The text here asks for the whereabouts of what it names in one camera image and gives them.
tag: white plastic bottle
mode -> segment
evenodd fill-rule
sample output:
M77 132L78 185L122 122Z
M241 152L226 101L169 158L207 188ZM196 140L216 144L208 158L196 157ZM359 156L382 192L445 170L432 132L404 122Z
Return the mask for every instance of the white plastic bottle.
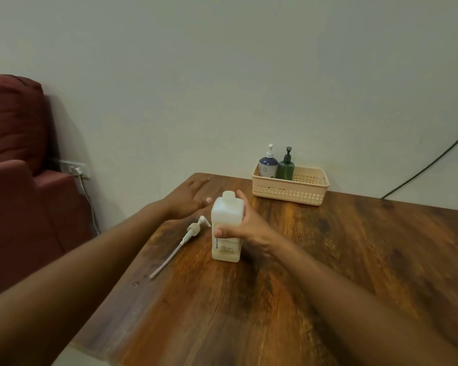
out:
M237 238L221 239L214 236L220 225L238 225L243 221L244 201L233 191L224 191L212 207L212 258L220 261L239 262L241 241Z

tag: black cable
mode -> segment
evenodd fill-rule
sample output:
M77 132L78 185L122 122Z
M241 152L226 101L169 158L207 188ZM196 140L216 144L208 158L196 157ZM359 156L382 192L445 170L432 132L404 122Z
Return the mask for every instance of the black cable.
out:
M458 140L456 140L452 146L450 146L449 148L446 149L446 151L444 153L442 153L439 157L437 157L436 159L434 159L431 163L429 163L425 168L423 168L420 172L416 173L414 176L412 176L411 178L409 178L406 182L404 182L403 184L397 186L394 190L392 190L391 192L385 194L384 196L382 196L380 199L385 199L387 196L389 196L391 193L394 193L396 192L397 190L399 190L402 186L408 184L410 181L412 181L413 179L415 179L417 176L419 176L422 172L424 172L425 170L427 170L429 167L431 167L434 163L436 163L438 160L440 160L443 156L445 156L451 149L453 149L456 144L458 144Z

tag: plastic basket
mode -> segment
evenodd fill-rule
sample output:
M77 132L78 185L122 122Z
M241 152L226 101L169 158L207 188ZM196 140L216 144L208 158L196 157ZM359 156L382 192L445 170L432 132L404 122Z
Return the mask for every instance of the plastic basket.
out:
M308 205L321 205L329 181L319 168L295 167L293 180L259 176L258 166L253 172L253 195Z

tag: electrical socket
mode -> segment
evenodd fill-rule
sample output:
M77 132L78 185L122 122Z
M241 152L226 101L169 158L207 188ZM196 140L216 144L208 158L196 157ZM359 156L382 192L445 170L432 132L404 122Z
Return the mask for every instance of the electrical socket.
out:
M90 179L90 168L88 168L88 166L85 163L72 162L69 160L62 159L51 159L51 161L57 169L59 168L59 171L62 173L67 173L68 175L78 177L75 168L79 168L82 172L81 177L84 179Z

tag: wood grain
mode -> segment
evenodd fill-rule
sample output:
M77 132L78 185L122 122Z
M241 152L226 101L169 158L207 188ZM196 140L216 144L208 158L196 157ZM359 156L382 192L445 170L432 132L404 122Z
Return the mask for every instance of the wood grain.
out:
M306 206L214 175L200 194L237 189L306 252L458 347L458 211L335 192ZM74 346L126 366L359 364L283 268L248 244L238 264L215 261L204 229L150 281L197 218L159 228Z

